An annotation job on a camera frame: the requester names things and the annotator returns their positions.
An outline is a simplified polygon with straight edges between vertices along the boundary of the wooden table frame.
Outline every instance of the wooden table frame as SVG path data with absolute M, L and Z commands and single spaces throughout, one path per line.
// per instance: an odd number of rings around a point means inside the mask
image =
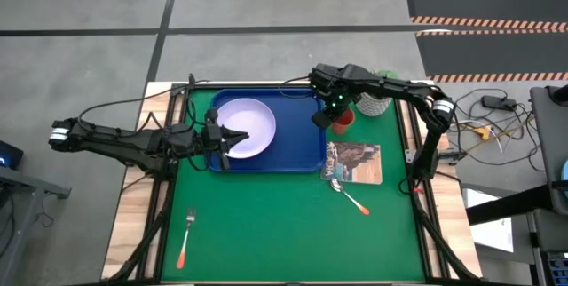
M 167 91 L 173 84 L 176 83 L 149 83 L 146 88 L 146 96 L 154 95 L 160 91 Z M 198 87 L 204 89 L 220 89 L 236 86 L 273 87 L 279 84 L 281 84 L 281 82 L 207 82 L 200 83 Z M 287 87 L 306 84 L 307 82 L 296 82 L 290 83 Z M 142 103 L 138 125 L 141 125 L 146 120 L 146 116 L 150 112 L 154 112 L 161 124 L 184 123 L 185 114 L 181 114 L 181 112 L 185 112 L 185 106 L 183 105 L 185 101 L 180 100 L 184 96 L 185 94 L 182 96 L 171 96 L 170 92 L 166 92 L 163 95 L 146 99 Z M 422 141 L 424 140 L 426 134 L 425 124 L 420 120 L 416 120 L 414 114 L 410 114 L 411 111 L 406 102 L 395 101 L 395 104 L 398 110 L 399 127 L 401 134 L 403 134 L 403 146 L 408 149 L 416 149 L 415 138 L 420 136 Z M 146 128 L 155 129 L 157 125 L 150 122 Z M 438 149 L 445 150 L 448 148 L 447 137 L 443 135 Z M 455 168 L 447 164 L 440 164 L 438 170 L 450 175 L 456 175 Z M 143 173 L 138 168 L 128 168 L 125 173 L 123 186 L 129 185 L 129 183 L 132 183 L 142 176 Z M 152 224 L 157 214 L 162 210 L 166 192 L 170 189 L 173 190 L 173 187 L 169 187 L 167 180 L 161 182 L 153 179 L 142 179 L 136 185 L 129 187 L 129 189 L 121 195 L 114 218 L 113 231 L 108 244 L 101 278 L 105 279 L 111 277 L 118 272 L 122 264 L 128 260 L 130 254 L 136 249 L 145 235 L 145 232 L 149 229 L 149 225 Z M 425 191 L 425 194 L 421 195 L 422 207 L 430 214 L 430 218 L 434 224 L 439 227 L 444 239 L 461 262 L 473 274 L 481 276 L 481 268 L 469 229 L 469 221 L 462 200 L 460 184 L 454 179 L 437 174 L 430 182 L 426 183 L 422 189 Z M 163 228 L 150 242 L 147 254 L 143 256 L 146 264 L 144 266 L 138 266 L 130 274 L 129 279 L 150 278 L 153 281 L 160 280 L 162 273 L 161 264 L 163 261 L 162 248 L 165 244 L 165 238 L 163 236 L 167 234 L 167 232 L 165 232 L 165 234 L 162 230 L 167 230 L 168 226 L 169 219 L 167 218 Z M 427 250 L 421 250 L 425 275 L 429 277 L 455 278 L 455 273 L 451 268 L 448 270 L 446 262 L 439 257 L 439 252 L 429 234 L 419 224 L 417 224 L 417 230 L 419 239 L 421 239 L 419 242 L 424 246 L 424 249 Z

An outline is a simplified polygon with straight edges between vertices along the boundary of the gray floor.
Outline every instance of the gray floor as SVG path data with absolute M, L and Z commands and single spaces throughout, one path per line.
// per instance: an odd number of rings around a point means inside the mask
M 0 0 L 0 29 L 157 28 L 165 0 Z M 171 27 L 253 25 L 410 24 L 406 0 L 176 0 Z M 0 139 L 26 151 L 22 170 L 73 188 L 66 202 L 46 200 L 57 219 L 37 225 L 20 272 L 21 285 L 95 282 L 102 269 L 124 168 L 94 154 L 50 150 L 51 122 L 86 107 L 139 96 L 144 88 L 153 36 L 0 37 Z M 318 62 L 357 63 L 422 79 L 412 33 L 272 36 L 170 36 L 157 80 L 183 81 L 188 73 L 211 80 L 281 80 L 305 75 Z M 443 84 L 461 96 L 477 87 L 500 87 L 526 102 L 533 86 L 548 83 Z M 475 97 L 464 100 L 468 107 Z M 87 119 L 134 126 L 138 105 L 105 108 Z M 475 142 L 464 137 L 463 145 Z M 476 152 L 487 161 L 525 155 L 527 137 L 504 154 L 494 144 Z M 540 156 L 534 158 L 541 166 Z M 527 161 L 480 166 L 469 158 L 458 167 L 465 182 L 521 190 L 543 182 Z M 526 267 L 501 263 L 492 281 L 528 283 Z

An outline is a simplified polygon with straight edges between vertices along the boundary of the blue tray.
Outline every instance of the blue tray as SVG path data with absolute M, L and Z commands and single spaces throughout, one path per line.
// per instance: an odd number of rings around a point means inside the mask
M 312 93 L 308 88 L 284 89 L 290 96 Z M 211 106 L 219 108 L 233 99 L 250 98 L 265 103 L 276 119 L 272 143 L 259 155 L 229 158 L 231 172 L 314 172 L 319 171 L 326 158 L 326 133 L 313 122 L 312 115 L 321 110 L 322 103 L 313 97 L 290 99 L 278 89 L 231 89 L 218 92 Z M 210 169 L 221 171 L 217 156 L 210 159 Z

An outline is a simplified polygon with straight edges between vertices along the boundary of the desk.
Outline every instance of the desk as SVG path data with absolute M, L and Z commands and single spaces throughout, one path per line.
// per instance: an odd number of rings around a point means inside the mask
M 146 95 L 151 95 L 159 91 L 167 90 L 170 88 L 170 86 L 171 83 L 150 83 L 147 87 Z M 163 121 L 166 115 L 169 98 L 170 97 L 168 94 L 164 94 L 162 96 L 146 100 L 142 107 L 140 114 L 141 120 L 139 121 L 139 123 L 144 122 L 147 113 L 150 111 L 153 111 L 156 114 L 156 117 L 159 120 Z M 402 113 L 401 115 L 403 116 L 404 120 L 408 122 L 409 116 L 406 105 L 400 106 Z M 180 107 L 177 106 L 175 116 L 179 116 L 179 110 Z M 423 123 L 419 123 L 419 125 L 422 128 L 421 135 L 425 135 L 425 125 Z M 410 127 L 410 123 L 405 123 L 407 143 L 409 148 L 413 148 L 414 140 L 410 135 L 412 134 Z M 439 148 L 448 148 L 446 136 L 442 138 Z M 440 165 L 439 169 L 443 172 L 455 174 L 454 167 L 448 165 Z M 128 185 L 128 183 L 141 177 L 141 175 L 142 174 L 139 170 L 128 169 L 125 176 L 124 185 Z M 466 267 L 474 274 L 481 275 L 459 184 L 452 179 L 447 179 L 443 176 L 437 175 L 431 181 L 431 185 L 434 199 L 436 201 L 439 224 L 441 226 L 443 236 L 446 238 L 450 246 L 455 251 L 456 255 L 461 259 Z M 146 223 L 148 201 L 150 199 L 151 191 L 152 180 L 144 179 L 137 185 L 129 188 L 129 190 L 122 195 L 121 200 L 118 204 L 113 233 L 111 235 L 111 240 L 106 255 L 105 266 L 102 274 L 103 278 L 109 277 L 113 273 L 115 273 L 140 241 Z M 437 265 L 438 260 L 436 249 L 430 238 L 427 237 L 426 240 L 428 244 L 428 253 L 430 257 L 432 275 L 439 276 L 440 270 L 439 266 Z M 146 264 L 145 275 L 147 276 L 152 276 L 154 271 L 157 243 L 158 237 L 156 236 L 150 248 L 149 257 Z M 412 280 L 407 282 L 420 282 L 420 280 Z

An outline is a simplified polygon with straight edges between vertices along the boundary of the spoon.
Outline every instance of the spoon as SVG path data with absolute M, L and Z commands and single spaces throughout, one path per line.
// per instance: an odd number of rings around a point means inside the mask
M 355 206 L 357 206 L 361 212 L 365 215 L 369 214 L 369 210 L 365 208 L 365 206 L 361 205 L 360 203 L 358 203 L 357 201 L 355 201 L 353 199 L 353 197 L 351 197 L 349 194 L 347 194 L 347 192 L 345 192 L 345 190 L 343 189 L 343 186 L 341 186 L 341 184 L 339 184 L 339 181 L 337 179 L 331 179 L 329 181 L 329 184 L 331 185 L 331 188 L 333 188 L 337 193 L 344 193 L 345 196 L 347 196 L 354 204 Z

